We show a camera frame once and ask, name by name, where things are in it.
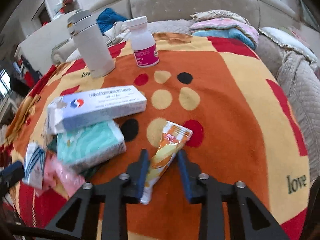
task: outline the green tissue pack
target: green tissue pack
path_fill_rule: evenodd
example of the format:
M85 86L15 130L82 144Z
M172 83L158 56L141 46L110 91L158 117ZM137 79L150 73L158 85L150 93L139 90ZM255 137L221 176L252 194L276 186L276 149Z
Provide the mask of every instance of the green tissue pack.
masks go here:
M113 120L59 133L57 138L58 160L78 173L125 151L124 136Z

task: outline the medicine box logo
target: medicine box logo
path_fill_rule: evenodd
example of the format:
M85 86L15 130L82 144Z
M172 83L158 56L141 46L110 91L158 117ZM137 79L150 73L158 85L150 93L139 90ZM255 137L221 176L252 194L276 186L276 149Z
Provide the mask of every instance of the medicine box logo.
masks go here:
M70 103L70 106L71 106L72 108L79 108L79 107L83 106L83 104L84 104L83 99L79 98L79 99L73 100L73 101Z

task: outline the black metal bracket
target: black metal bracket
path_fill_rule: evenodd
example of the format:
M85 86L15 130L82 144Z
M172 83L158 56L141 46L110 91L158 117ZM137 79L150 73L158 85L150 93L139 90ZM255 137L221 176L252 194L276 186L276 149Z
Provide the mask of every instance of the black metal bracket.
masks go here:
M225 239L223 202L228 205L231 240L289 239L244 182L238 181L234 185L218 182L202 173L197 164L191 163L183 150L178 152L177 158L186 198L190 204L202 204L199 240ZM137 204L142 197L148 167L148 152L142 150L139 160L110 182L97 186L85 183L45 229L9 224L0 218L0 235L6 239L14 239L14 234L54 240L95 240L100 203L105 203L101 239L127 240L126 204ZM0 173L1 194L22 179L21 168L22 164L17 163ZM300 240L318 239L320 177L311 187L306 221L300 236Z
M137 204L142 197L149 167L143 149L137 162L125 173L101 185L87 182L69 199L46 229L80 239L96 239L100 203L105 203L101 239L128 239L126 204Z
M19 180L24 177L23 165L17 161L0 171L0 202Z
M228 205L231 240L289 240L244 182L218 182L201 173L199 165L191 163L184 150L177 156L186 198L190 204L202 204L199 240L225 239L223 202Z

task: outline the pink package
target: pink package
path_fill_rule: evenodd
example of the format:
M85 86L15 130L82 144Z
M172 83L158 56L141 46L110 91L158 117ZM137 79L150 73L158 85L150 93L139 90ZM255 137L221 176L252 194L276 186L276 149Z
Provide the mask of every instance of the pink package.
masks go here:
M36 190L36 194L39 196L43 191L48 190L50 187L54 188L57 185L55 178L60 180L69 197L85 183L83 176L78 175L72 169L63 166L56 155L50 156L50 154L48 154L44 164L43 190Z

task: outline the white pill bottle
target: white pill bottle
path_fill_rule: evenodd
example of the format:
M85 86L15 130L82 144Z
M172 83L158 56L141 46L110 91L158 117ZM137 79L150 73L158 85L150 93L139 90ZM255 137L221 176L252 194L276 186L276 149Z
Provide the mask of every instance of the white pill bottle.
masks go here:
M156 42L151 32L147 30L146 16L126 21L130 30L131 47L138 67L151 67L159 62Z

